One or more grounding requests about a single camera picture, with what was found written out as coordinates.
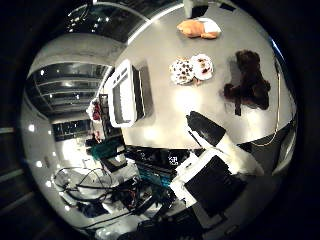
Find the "cable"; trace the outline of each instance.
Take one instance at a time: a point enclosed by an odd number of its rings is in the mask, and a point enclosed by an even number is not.
[[[267,145],[269,145],[270,143],[272,143],[273,140],[275,139],[276,135],[277,135],[278,128],[279,128],[279,122],[280,122],[281,75],[280,75],[280,71],[279,71],[279,68],[278,68],[278,64],[277,64],[275,55],[274,55],[274,65],[275,65],[276,72],[277,72],[277,76],[278,76],[278,110],[277,110],[277,122],[276,122],[275,132],[273,133],[273,136],[272,136],[271,140],[270,140],[269,142],[267,142],[267,143],[257,144],[257,143],[251,142],[254,146],[257,146],[257,147],[264,147],[264,146],[267,146]]]
[[[120,217],[123,217],[123,216],[126,216],[126,215],[130,215],[132,212],[127,212],[127,213],[123,213],[119,216],[116,216],[116,217],[113,217],[113,218],[109,218],[109,219],[106,219],[106,220],[102,220],[102,221],[99,221],[99,222],[96,222],[96,223],[93,223],[91,225],[88,225],[88,226],[83,226],[83,227],[76,227],[76,226],[73,226],[74,228],[78,228],[78,229],[87,229],[87,228],[90,228],[90,227],[93,227],[97,224],[100,224],[100,223],[104,223],[104,222],[109,222],[109,221],[112,221],[112,220],[115,220],[117,218],[120,218]]]

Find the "ceiling light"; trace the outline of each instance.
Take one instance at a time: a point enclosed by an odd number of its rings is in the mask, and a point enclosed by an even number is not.
[[[46,186],[51,187],[51,181],[46,181]]]
[[[36,166],[37,166],[37,167],[42,167],[42,162],[41,162],[41,161],[37,161],[37,162],[36,162]]]
[[[30,132],[34,132],[35,127],[34,127],[33,124],[30,124],[29,127],[28,127],[28,129],[29,129]]]

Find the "black cable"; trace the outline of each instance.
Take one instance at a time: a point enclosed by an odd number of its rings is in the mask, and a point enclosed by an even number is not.
[[[132,212],[127,212],[127,213],[123,213],[119,216],[116,216],[116,217],[113,217],[113,218],[109,218],[109,219],[106,219],[106,220],[102,220],[102,221],[99,221],[99,222],[96,222],[96,223],[93,223],[91,225],[88,225],[88,226],[84,226],[84,227],[76,227],[76,226],[73,226],[74,228],[78,228],[78,229],[87,229],[87,228],[90,228],[90,227],[93,227],[97,224],[100,224],[100,223],[104,223],[104,222],[109,222],[109,221],[112,221],[112,220],[115,220],[117,218],[120,218],[120,217],[123,217],[125,215],[130,215]]]

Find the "person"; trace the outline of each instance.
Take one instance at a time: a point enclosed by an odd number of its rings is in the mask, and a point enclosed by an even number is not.
[[[91,133],[91,138],[86,140],[86,147],[93,147],[94,145],[101,143],[99,131]]]

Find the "desk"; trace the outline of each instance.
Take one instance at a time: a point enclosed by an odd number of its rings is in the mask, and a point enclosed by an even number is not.
[[[118,66],[128,58],[141,72],[146,116],[122,133],[128,145],[154,148],[199,148],[186,131],[186,112],[195,110],[223,126],[235,143],[257,140],[275,131],[278,109],[278,78],[273,50],[264,30],[240,9],[226,11],[211,5],[204,17],[222,29],[218,39],[189,39],[176,26],[183,20],[183,8],[161,17],[146,28],[123,51]],[[240,81],[235,52],[250,49],[259,53],[261,71],[271,84],[266,111],[242,105],[242,116],[223,97],[223,87]],[[169,65],[178,57],[207,54],[214,63],[213,78],[200,86],[178,86],[170,81]],[[295,105],[281,72],[279,129],[295,114]]]

